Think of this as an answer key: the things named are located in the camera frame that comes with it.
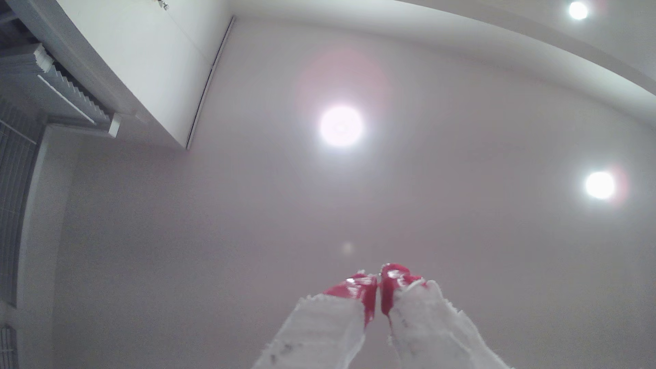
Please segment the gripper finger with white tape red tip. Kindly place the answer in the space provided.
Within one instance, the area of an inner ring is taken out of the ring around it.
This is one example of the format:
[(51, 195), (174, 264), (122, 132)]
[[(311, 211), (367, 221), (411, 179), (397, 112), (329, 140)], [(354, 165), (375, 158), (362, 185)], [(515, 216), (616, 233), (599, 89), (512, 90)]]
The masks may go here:
[(348, 368), (376, 309), (378, 276), (358, 272), (296, 304), (252, 368)]
[(436, 281), (400, 264), (381, 268), (381, 309), (400, 368), (510, 368)]

